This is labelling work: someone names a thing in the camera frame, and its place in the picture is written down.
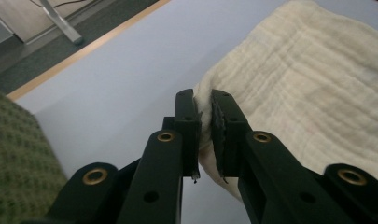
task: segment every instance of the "white table surface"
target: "white table surface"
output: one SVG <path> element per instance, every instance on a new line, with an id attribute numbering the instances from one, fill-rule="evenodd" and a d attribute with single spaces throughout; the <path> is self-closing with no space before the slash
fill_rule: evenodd
<path id="1" fill-rule="evenodd" d="M 66 175 L 141 157 L 174 114 L 175 94 L 238 45 L 283 0 L 172 0 L 17 103 L 38 118 Z M 378 2 L 318 0 L 378 30 Z M 182 223 L 249 223 L 245 208 L 202 171 L 185 179 Z"/>

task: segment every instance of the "robotic arm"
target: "robotic arm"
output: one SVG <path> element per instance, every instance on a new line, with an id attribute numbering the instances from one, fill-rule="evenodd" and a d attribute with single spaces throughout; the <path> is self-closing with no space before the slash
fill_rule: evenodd
<path id="1" fill-rule="evenodd" d="M 221 176 L 239 177 L 252 223 L 377 223 L 378 180 L 332 164 L 323 175 L 303 167 L 271 133 L 253 132 L 233 97 L 212 92 L 212 139 Z M 201 114 L 192 90 L 176 95 L 140 160 L 118 170 L 93 163 L 78 170 L 49 212 L 22 224 L 180 223 L 182 178 L 200 177 Z"/>

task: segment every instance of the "white towel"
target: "white towel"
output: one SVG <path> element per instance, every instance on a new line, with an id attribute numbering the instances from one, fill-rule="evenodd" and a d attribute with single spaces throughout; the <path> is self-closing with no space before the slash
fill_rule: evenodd
<path id="1" fill-rule="evenodd" d="M 218 176 L 210 138 L 212 89 L 229 92 L 253 130 L 276 135 L 305 167 L 332 163 L 378 178 L 378 32 L 312 1 L 291 1 L 259 24 L 195 89 L 203 112 L 200 163 Z"/>

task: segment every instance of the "metal leg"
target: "metal leg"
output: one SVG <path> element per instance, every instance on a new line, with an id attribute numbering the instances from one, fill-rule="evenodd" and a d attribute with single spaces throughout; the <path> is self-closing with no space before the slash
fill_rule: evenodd
<path id="1" fill-rule="evenodd" d="M 74 44 L 80 44 L 83 41 L 83 37 L 64 19 L 58 14 L 54 7 L 49 3 L 49 0 L 40 0 L 46 14 L 49 18 L 63 31 L 63 33 Z"/>

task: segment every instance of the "green cushion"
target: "green cushion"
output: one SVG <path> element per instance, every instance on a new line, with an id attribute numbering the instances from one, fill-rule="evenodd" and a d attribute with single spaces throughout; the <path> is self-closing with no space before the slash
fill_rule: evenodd
<path id="1" fill-rule="evenodd" d="M 0 224 L 44 216 L 65 182 L 35 117 L 0 92 Z"/>

